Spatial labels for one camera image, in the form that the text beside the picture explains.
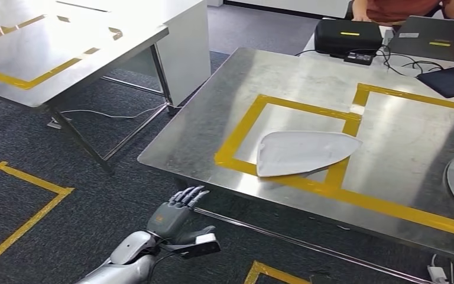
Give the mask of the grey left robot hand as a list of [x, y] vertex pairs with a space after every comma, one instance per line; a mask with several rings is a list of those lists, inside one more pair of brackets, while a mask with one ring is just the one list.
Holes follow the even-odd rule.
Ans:
[[174, 245], [192, 244], [199, 236], [213, 233], [215, 227], [212, 225], [199, 231], [183, 231], [195, 205], [208, 193], [203, 186], [190, 186], [176, 192], [153, 213], [147, 223], [147, 231]]

